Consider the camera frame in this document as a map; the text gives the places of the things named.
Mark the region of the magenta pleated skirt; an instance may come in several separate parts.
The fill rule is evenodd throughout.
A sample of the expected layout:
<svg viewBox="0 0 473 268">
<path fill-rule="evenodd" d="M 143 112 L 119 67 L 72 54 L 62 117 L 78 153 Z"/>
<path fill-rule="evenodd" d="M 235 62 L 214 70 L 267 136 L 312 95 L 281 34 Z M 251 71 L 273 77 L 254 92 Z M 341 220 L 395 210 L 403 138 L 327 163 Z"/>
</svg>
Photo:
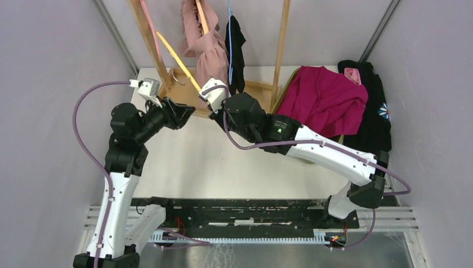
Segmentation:
<svg viewBox="0 0 473 268">
<path fill-rule="evenodd" d="M 277 114 L 298 120 L 325 136 L 358 132 L 368 93 L 343 74 L 325 67 L 302 66 L 289 83 Z"/>
</svg>

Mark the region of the pink plastic hanger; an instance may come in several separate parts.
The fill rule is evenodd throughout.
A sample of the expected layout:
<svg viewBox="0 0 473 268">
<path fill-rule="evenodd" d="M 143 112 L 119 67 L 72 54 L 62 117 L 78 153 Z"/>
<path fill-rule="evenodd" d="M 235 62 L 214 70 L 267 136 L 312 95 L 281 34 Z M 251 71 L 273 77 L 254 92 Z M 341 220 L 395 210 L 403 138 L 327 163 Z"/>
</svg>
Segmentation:
<svg viewBox="0 0 473 268">
<path fill-rule="evenodd" d="M 155 59 L 155 62 L 160 63 L 162 61 L 160 47 L 159 47 L 159 44 L 158 44 L 158 41 L 157 41 L 156 31 L 155 31 L 151 16 L 150 16 L 148 8 L 146 6 L 146 1 L 145 0 L 140 0 L 139 2 L 141 4 L 141 7 L 143 9 L 145 18 L 147 20 L 147 23 L 149 25 L 150 32 L 151 32 L 151 36 L 152 36 L 152 40 L 153 40 L 153 47 L 154 47 L 153 51 L 156 53 L 156 55 L 153 58 Z"/>
</svg>

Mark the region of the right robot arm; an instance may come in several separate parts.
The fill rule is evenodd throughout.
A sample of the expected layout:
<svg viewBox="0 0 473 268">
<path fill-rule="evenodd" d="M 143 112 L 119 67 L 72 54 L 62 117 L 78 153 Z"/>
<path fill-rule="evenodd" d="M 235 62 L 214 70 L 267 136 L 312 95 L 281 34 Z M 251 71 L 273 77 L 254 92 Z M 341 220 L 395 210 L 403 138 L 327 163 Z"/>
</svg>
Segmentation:
<svg viewBox="0 0 473 268">
<path fill-rule="evenodd" d="M 386 153 L 374 155 L 356 151 L 311 130 L 295 119 L 265 113 L 247 93 L 228 96 L 223 88 L 201 94 L 212 110 L 211 119 L 230 134 L 248 141 L 247 150 L 262 149 L 319 164 L 348 179 L 338 193 L 328 197 L 323 223 L 336 228 L 359 208 L 376 209 L 385 189 Z"/>
</svg>

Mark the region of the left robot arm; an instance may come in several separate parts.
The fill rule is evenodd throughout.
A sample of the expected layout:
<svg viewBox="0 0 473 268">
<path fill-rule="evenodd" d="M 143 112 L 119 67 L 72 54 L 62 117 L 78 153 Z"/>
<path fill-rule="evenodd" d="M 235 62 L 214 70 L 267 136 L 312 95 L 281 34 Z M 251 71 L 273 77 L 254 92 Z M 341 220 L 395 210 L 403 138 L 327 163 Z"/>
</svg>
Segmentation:
<svg viewBox="0 0 473 268">
<path fill-rule="evenodd" d="M 159 227 L 169 227 L 176 218 L 169 199 L 153 201 L 134 225 L 127 229 L 133 194 L 148 156 L 145 143 L 163 128 L 179 130 L 195 112 L 195 107 L 175 103 L 170 98 L 157 103 L 147 100 L 142 112 L 132 103 L 113 108 L 113 130 L 105 156 L 105 184 L 98 222 L 84 253 L 74 257 L 73 267 L 138 267 L 141 252 Z"/>
</svg>

